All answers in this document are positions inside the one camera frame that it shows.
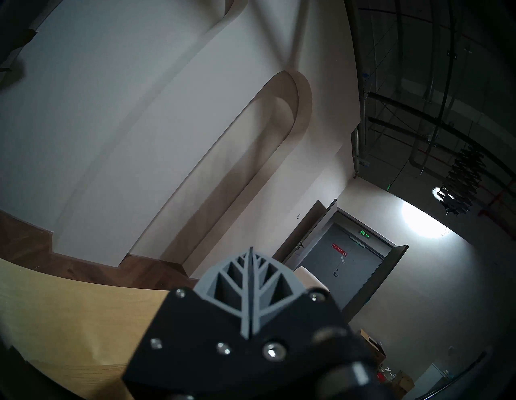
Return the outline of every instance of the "exposed ceiling pipe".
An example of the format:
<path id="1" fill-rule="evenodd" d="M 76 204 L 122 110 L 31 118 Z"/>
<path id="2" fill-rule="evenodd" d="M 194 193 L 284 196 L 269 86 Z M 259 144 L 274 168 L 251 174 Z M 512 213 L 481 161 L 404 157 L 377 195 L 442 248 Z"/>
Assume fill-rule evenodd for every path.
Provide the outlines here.
<path id="1" fill-rule="evenodd" d="M 399 0 L 394 0 L 394 6 L 396 7 L 396 28 L 398 32 L 398 70 L 396 73 L 395 98 L 400 100 L 401 78 L 403 77 L 403 20 L 401 19 L 401 5 Z"/>
<path id="2" fill-rule="evenodd" d="M 429 140 L 425 137 L 425 136 L 421 136 L 421 135 L 418 135 L 417 133 L 414 133 L 412 131 L 409 131 L 408 129 L 404 129 L 404 128 L 401 128 L 400 126 L 397 126 L 397 125 L 393 125 L 391 123 L 388 123 L 388 122 L 385 122 L 385 121 L 382 121 L 378 118 L 373 118 L 373 117 L 369 117 L 369 121 L 374 123 L 374 124 L 377 124 L 377 125 L 380 125 L 380 126 L 383 126 L 387 129 L 391 129 L 393 131 L 396 131 L 396 132 L 400 132 L 400 133 L 403 133 L 404 135 L 407 135 L 407 136 L 410 136 L 412 138 L 414 138 L 416 140 L 416 142 L 414 143 L 412 149 L 416 149 L 415 151 L 412 151 L 412 153 L 410 154 L 410 158 L 412 159 L 413 162 L 410 161 L 409 159 L 409 162 L 412 166 L 415 166 L 414 163 L 414 159 L 415 159 L 415 155 L 418 151 L 418 148 L 417 148 L 417 141 L 421 141 L 421 142 L 424 142 L 426 144 L 429 144 Z M 443 145 L 440 145 L 439 143 L 435 143 L 434 144 L 434 147 L 436 149 L 439 149 L 441 151 L 444 151 L 445 153 L 448 153 L 450 154 L 451 156 L 453 157 L 457 157 L 458 153 L 452 149 L 449 149 L 448 147 L 446 146 L 443 146 Z M 490 173 L 489 171 L 487 171 L 486 169 L 482 169 L 482 174 L 484 174 L 486 177 L 488 177 L 489 179 L 491 179 L 493 182 L 495 182 L 496 184 L 498 184 L 500 187 L 502 188 L 506 188 L 506 191 L 508 194 L 510 194 L 512 197 L 515 197 L 516 198 L 516 193 L 514 193 L 513 191 L 511 191 L 509 188 L 507 188 L 507 185 L 498 177 L 496 177 L 495 175 L 493 175 L 492 173 Z"/>
<path id="3" fill-rule="evenodd" d="M 450 50 L 448 52 L 449 56 L 449 62 L 448 62 L 448 75 L 446 77 L 446 85 L 444 86 L 444 94 L 443 94 L 443 101 L 441 102 L 441 109 L 439 110 L 439 116 L 437 117 L 438 123 L 442 121 L 443 113 L 444 113 L 444 107 L 446 106 L 446 99 L 448 98 L 448 92 L 450 89 L 450 82 L 452 80 L 452 72 L 453 72 L 453 60 L 455 59 L 455 21 L 453 18 L 453 7 L 452 0 L 448 0 L 448 12 L 450 17 Z M 430 154 L 430 150 L 432 149 L 433 144 L 436 142 L 437 139 L 437 133 L 439 131 L 439 124 L 436 124 L 432 139 L 430 140 L 430 144 L 428 145 L 426 149 L 426 155 L 425 159 L 423 161 L 423 166 L 421 167 L 421 173 L 423 173 L 423 170 L 425 169 L 426 161 L 428 160 L 428 155 Z"/>
<path id="4" fill-rule="evenodd" d="M 358 32 L 358 8 L 355 6 L 353 0 L 344 0 L 344 6 L 348 14 L 349 29 L 351 31 L 351 40 L 353 42 L 353 52 L 355 57 L 355 64 L 357 65 L 357 80 L 358 80 L 358 99 L 360 105 L 360 123 L 358 125 L 358 143 L 355 149 L 355 155 L 358 159 L 363 157 L 365 153 L 365 101 L 364 101 L 364 78 L 363 78 L 363 62 L 360 52 L 360 36 Z M 359 163 L 355 163 L 355 175 L 359 172 Z"/>
<path id="5" fill-rule="evenodd" d="M 428 115 L 427 113 L 424 113 L 422 111 L 419 111 L 416 108 L 410 107 L 404 103 L 401 103 L 399 101 L 396 101 L 394 99 L 390 99 L 388 97 L 382 96 L 378 93 L 369 92 L 368 97 L 381 101 L 383 103 L 391 104 L 395 107 L 398 107 L 402 109 L 403 111 L 408 112 L 409 114 L 415 115 L 417 117 L 423 118 L 425 121 L 428 121 L 434 125 L 439 125 L 440 128 L 443 130 L 451 133 L 454 136 L 457 136 L 462 141 L 466 142 L 468 145 L 473 146 L 477 148 L 481 153 L 483 153 L 487 158 L 489 158 L 492 162 L 497 164 L 500 168 L 502 168 L 510 177 L 511 179 L 516 179 L 516 173 L 514 173 L 507 165 L 505 165 L 498 157 L 496 157 L 493 153 L 491 153 L 488 149 L 486 149 L 484 146 L 480 145 L 473 139 L 469 138 L 468 136 L 464 135 L 459 130 L 455 129 L 454 127 L 444 123 L 443 121 L 437 121 L 437 118 L 432 117 L 431 115 Z"/>
<path id="6" fill-rule="evenodd" d="M 437 64 L 437 53 L 439 52 L 439 44 L 441 43 L 441 7 L 438 0 L 430 0 L 430 13 L 432 15 L 432 53 L 430 56 L 430 71 L 426 83 L 426 90 L 423 98 L 426 102 L 432 102 L 433 98 L 433 80 Z"/>

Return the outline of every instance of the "handrail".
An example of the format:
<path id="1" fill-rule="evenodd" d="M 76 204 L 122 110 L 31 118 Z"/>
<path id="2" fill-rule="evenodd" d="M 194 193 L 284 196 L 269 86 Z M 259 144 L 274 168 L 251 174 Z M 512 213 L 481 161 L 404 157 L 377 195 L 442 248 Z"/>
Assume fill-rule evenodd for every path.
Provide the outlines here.
<path id="1" fill-rule="evenodd" d="M 448 382 L 446 385 L 439 389 L 435 389 L 430 393 L 425 393 L 424 395 L 414 399 L 414 400 L 428 400 L 432 397 L 434 397 L 436 394 L 441 393 L 443 390 L 448 388 L 449 386 L 453 385 L 455 382 L 457 382 L 460 378 L 462 378 L 464 375 L 466 375 L 469 371 L 471 371 L 474 367 L 476 367 L 480 362 L 486 357 L 487 353 L 483 351 L 480 353 L 480 356 L 473 361 L 469 367 L 467 367 L 464 371 L 462 371 L 459 375 L 457 375 L 455 378 L 453 378 L 450 382 Z"/>

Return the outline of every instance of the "wooden panel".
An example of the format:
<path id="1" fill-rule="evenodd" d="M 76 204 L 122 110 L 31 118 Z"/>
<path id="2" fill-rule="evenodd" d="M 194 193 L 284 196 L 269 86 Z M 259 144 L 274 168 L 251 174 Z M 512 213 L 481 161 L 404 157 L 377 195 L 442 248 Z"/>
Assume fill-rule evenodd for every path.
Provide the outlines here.
<path id="1" fill-rule="evenodd" d="M 0 212 L 0 258 L 45 274 L 102 285 L 171 290 L 193 287 L 180 264 L 127 255 L 118 268 L 52 253 L 52 233 Z"/>
<path id="2" fill-rule="evenodd" d="M 167 293 L 63 279 L 0 260 L 0 334 L 60 385 L 98 398 L 102 387 L 120 383 Z"/>

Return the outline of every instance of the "wall light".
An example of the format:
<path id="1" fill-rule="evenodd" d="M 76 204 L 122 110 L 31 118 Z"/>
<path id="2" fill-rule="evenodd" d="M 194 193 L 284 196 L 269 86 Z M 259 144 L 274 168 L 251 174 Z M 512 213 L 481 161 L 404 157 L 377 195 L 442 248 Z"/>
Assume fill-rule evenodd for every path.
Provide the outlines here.
<path id="1" fill-rule="evenodd" d="M 419 236 L 435 239 L 450 232 L 445 225 L 409 203 L 403 204 L 401 213 L 409 228 Z"/>

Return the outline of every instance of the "gray 3d-printed part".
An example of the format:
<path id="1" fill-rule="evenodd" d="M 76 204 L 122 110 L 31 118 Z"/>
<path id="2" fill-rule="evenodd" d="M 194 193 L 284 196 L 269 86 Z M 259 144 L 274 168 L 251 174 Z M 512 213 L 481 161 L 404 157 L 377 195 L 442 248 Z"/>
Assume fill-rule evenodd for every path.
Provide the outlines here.
<path id="1" fill-rule="evenodd" d="M 305 288 L 290 268 L 251 247 L 211 267 L 194 291 L 240 318 L 240 334 L 249 339 Z"/>

